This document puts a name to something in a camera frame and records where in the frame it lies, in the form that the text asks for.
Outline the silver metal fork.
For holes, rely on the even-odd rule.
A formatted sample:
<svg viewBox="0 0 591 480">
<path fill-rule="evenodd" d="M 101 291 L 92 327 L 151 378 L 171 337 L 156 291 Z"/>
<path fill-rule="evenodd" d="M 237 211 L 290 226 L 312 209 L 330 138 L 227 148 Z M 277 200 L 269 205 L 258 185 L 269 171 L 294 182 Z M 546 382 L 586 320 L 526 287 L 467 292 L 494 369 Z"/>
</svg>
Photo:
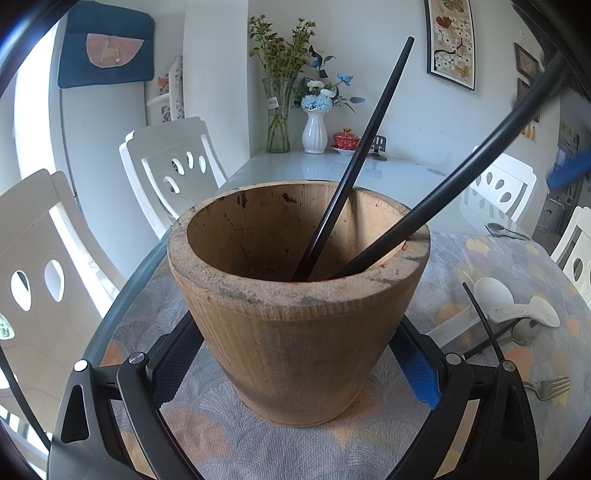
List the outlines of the silver metal fork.
<svg viewBox="0 0 591 480">
<path fill-rule="evenodd" d="M 538 382 L 524 382 L 524 387 L 532 391 L 540 401 L 549 401 L 570 390 L 570 378 L 561 376 L 551 380 L 542 380 Z"/>
</svg>

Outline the black chopstick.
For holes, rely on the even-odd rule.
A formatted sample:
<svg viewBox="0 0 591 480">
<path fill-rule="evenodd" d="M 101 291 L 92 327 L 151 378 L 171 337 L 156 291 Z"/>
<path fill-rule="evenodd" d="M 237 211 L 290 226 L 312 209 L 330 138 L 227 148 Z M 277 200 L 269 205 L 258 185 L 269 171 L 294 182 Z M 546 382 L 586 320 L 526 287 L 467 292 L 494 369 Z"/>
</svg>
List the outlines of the black chopstick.
<svg viewBox="0 0 591 480">
<path fill-rule="evenodd" d="M 480 304 L 478 303 L 475 295 L 471 291 L 468 284 L 466 282 L 463 282 L 462 286 L 463 286 L 466 294 L 468 295 L 470 301 L 472 302 L 472 304 L 473 304 L 473 306 L 474 306 L 474 308 L 481 320 L 481 323 L 483 324 L 485 331 L 487 332 L 491 346 L 493 347 L 493 349 L 495 351 L 495 354 L 497 356 L 499 363 L 502 364 L 505 361 L 504 353 L 498 343 L 497 337 L 495 336 L 495 333 L 494 333 L 492 327 L 490 326 L 489 321 L 488 321 L 484 311 L 482 310 Z"/>
<path fill-rule="evenodd" d="M 538 102 L 544 106 L 553 98 L 568 71 L 569 66 L 566 59 L 561 53 L 556 53 L 544 73 L 533 85 L 528 98 L 529 105 L 527 109 L 531 108 L 535 113 Z M 336 272 L 335 277 L 342 278 L 356 275 L 369 269 L 370 266 L 399 246 L 401 242 L 408 240 L 489 167 L 520 135 L 529 122 L 528 118 L 519 117 L 514 108 L 477 150 L 437 188 L 406 214 L 402 220 L 394 224 L 367 249 Z"/>
<path fill-rule="evenodd" d="M 312 271 L 318 263 L 318 259 L 322 254 L 322 250 L 325 249 L 329 240 L 329 235 L 332 233 L 332 229 L 335 227 L 341 215 L 342 208 L 345 206 L 346 200 L 349 198 L 349 193 L 353 189 L 353 185 L 356 183 L 360 170 L 363 167 L 367 155 L 370 151 L 374 138 L 383 122 L 383 119 L 387 113 L 388 107 L 394 97 L 394 92 L 399 85 L 401 77 L 403 75 L 405 66 L 411 55 L 415 38 L 408 36 L 403 50 L 399 56 L 399 59 L 394 65 L 394 70 L 388 80 L 388 83 L 381 95 L 381 98 L 373 112 L 370 122 L 363 132 L 363 136 L 360 139 L 358 147 L 356 147 L 355 153 L 349 161 L 348 167 L 346 167 L 344 175 L 342 175 L 341 181 L 337 189 L 335 189 L 334 195 L 332 195 L 331 201 L 327 209 L 325 209 L 324 215 L 322 215 L 321 221 L 318 222 L 317 230 L 311 237 L 310 243 L 308 243 L 307 249 L 304 251 L 303 257 L 301 257 L 300 263 L 297 264 L 297 269 L 294 270 L 294 275 L 291 277 L 291 282 L 304 282 L 310 278 Z"/>
</svg>

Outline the wooden utensil holder cup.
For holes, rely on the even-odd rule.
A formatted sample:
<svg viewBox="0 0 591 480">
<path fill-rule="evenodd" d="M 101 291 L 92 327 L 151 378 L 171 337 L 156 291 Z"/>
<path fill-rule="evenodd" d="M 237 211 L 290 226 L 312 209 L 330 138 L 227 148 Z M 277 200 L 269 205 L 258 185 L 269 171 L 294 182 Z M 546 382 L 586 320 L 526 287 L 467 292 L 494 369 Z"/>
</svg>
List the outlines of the wooden utensil holder cup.
<svg viewBox="0 0 591 480">
<path fill-rule="evenodd" d="M 427 227 L 366 271 L 335 273 L 407 214 L 356 188 L 311 278 L 291 282 L 335 193 L 329 181 L 250 185 L 189 208 L 168 235 L 171 273 L 219 366 L 257 416 L 328 422 L 359 395 L 427 265 Z"/>
</svg>

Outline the white chair with holes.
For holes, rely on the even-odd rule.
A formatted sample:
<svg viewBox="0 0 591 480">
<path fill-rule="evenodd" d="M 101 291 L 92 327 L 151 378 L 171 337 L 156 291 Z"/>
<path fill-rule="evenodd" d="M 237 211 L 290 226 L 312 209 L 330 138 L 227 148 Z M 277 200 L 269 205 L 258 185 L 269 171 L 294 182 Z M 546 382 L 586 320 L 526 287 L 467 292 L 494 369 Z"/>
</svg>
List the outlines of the white chair with holes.
<svg viewBox="0 0 591 480">
<path fill-rule="evenodd" d="M 491 219 L 519 224 L 536 183 L 530 165 L 503 153 L 463 192 L 462 201 Z"/>
</svg>

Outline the white chair near right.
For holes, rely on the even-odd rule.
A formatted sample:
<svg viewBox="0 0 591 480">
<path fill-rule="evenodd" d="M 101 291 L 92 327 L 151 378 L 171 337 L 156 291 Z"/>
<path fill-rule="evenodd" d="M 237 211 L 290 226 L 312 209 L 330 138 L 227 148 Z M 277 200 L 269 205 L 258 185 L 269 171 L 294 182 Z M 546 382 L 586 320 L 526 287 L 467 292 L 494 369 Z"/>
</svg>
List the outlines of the white chair near right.
<svg viewBox="0 0 591 480">
<path fill-rule="evenodd" d="M 577 206 L 551 259 L 590 305 L 591 210 Z"/>
</svg>

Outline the small silver spoon far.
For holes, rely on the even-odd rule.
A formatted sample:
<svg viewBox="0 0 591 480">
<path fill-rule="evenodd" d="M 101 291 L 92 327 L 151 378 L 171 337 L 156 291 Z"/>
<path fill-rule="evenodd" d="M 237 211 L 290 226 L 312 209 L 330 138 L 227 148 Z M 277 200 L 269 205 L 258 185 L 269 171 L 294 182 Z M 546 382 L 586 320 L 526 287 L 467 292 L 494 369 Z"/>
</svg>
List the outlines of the small silver spoon far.
<svg viewBox="0 0 591 480">
<path fill-rule="evenodd" d="M 511 238 L 516 240 L 531 241 L 529 236 L 514 230 L 510 230 L 499 223 L 487 223 L 486 228 L 492 236 L 497 238 Z"/>
</svg>

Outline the small framed picture upper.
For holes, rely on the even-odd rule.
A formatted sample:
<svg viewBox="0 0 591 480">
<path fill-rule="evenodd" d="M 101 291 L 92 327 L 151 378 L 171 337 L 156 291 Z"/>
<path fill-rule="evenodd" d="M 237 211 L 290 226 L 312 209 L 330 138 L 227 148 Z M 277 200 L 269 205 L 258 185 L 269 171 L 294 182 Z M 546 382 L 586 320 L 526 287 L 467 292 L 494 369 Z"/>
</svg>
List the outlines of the small framed picture upper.
<svg viewBox="0 0 591 480">
<path fill-rule="evenodd" d="M 518 43 L 514 44 L 517 71 L 529 81 L 540 73 L 539 61 Z"/>
</svg>

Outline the white chair near left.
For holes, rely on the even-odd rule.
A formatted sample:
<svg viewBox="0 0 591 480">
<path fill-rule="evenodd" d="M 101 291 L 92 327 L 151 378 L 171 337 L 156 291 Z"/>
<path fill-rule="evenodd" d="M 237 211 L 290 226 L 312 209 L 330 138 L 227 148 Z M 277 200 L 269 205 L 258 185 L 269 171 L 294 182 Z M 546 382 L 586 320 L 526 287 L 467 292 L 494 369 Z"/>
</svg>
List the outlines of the white chair near left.
<svg viewBox="0 0 591 480">
<path fill-rule="evenodd" d="M 63 172 L 1 197 L 1 347 L 44 430 L 126 279 L 90 231 Z"/>
</svg>

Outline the red lidded bowl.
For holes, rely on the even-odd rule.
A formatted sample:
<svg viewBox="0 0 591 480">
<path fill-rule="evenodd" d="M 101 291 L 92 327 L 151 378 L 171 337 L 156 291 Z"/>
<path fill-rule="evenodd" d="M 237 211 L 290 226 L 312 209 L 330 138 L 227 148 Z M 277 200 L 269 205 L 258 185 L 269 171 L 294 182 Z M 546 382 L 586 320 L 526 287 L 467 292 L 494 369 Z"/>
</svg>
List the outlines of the red lidded bowl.
<svg viewBox="0 0 591 480">
<path fill-rule="evenodd" d="M 359 144 L 360 137 L 353 134 L 349 128 L 344 128 L 332 136 L 332 149 L 339 154 L 353 155 Z"/>
</svg>

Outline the white vase blue flowers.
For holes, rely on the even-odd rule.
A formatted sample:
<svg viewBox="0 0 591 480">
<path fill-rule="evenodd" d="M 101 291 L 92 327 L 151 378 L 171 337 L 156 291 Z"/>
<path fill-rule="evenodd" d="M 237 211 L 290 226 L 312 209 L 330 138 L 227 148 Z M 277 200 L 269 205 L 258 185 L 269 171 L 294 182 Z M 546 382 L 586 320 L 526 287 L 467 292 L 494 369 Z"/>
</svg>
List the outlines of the white vase blue flowers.
<svg viewBox="0 0 591 480">
<path fill-rule="evenodd" d="M 339 107 L 347 107 L 353 113 L 353 105 L 362 104 L 365 98 L 346 95 L 342 89 L 352 86 L 355 76 L 338 72 L 329 76 L 327 64 L 334 55 L 322 55 L 314 46 L 308 47 L 307 67 L 312 75 L 302 74 L 294 84 L 294 107 L 304 111 L 307 121 L 301 133 L 304 153 L 324 154 L 329 144 L 329 134 L 325 126 L 325 116 Z"/>
</svg>

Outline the white chair far left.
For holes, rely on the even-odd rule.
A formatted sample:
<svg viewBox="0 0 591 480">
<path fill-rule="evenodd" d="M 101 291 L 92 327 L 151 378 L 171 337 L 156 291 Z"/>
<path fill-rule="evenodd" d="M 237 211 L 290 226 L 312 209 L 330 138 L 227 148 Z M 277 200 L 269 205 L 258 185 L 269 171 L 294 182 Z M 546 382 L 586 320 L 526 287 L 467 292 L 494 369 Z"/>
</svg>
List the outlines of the white chair far left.
<svg viewBox="0 0 591 480">
<path fill-rule="evenodd" d="M 132 191 L 157 238 L 228 180 L 207 125 L 198 117 L 134 130 L 119 146 L 119 153 Z"/>
</svg>

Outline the glass vase dried flowers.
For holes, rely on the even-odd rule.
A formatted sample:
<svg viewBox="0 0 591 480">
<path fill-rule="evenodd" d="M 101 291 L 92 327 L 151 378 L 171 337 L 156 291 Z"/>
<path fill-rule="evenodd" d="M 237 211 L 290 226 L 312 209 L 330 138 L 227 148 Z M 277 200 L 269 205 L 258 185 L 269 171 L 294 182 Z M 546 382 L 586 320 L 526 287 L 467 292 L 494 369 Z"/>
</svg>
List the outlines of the glass vase dried flowers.
<svg viewBox="0 0 591 480">
<path fill-rule="evenodd" d="M 259 59 L 266 74 L 263 88 L 267 108 L 266 151 L 269 153 L 290 151 L 291 95 L 297 75 L 310 58 L 308 49 L 315 27 L 315 21 L 300 18 L 291 30 L 290 39 L 286 39 L 273 30 L 273 23 L 267 21 L 266 16 L 249 18 L 249 40 L 252 41 L 249 56 Z"/>
</svg>

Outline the floral framed wall picture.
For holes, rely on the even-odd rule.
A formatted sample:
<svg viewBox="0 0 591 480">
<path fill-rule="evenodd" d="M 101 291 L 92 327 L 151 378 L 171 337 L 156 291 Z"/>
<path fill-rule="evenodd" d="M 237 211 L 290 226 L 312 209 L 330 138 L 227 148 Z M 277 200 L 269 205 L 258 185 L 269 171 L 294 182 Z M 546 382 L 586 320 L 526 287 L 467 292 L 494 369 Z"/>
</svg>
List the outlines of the floral framed wall picture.
<svg viewBox="0 0 591 480">
<path fill-rule="evenodd" d="M 476 47 L 468 0 L 426 0 L 427 72 L 475 90 Z"/>
</svg>

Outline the blue wall cushion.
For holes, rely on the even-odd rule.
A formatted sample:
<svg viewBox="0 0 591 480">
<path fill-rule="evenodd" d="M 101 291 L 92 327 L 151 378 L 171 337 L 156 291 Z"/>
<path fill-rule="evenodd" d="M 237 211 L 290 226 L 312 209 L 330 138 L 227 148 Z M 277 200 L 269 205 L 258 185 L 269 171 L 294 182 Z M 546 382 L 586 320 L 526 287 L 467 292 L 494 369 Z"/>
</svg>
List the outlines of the blue wall cushion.
<svg viewBox="0 0 591 480">
<path fill-rule="evenodd" d="M 81 1 L 67 15 L 58 86 L 147 82 L 154 77 L 154 19 L 140 11 Z"/>
</svg>

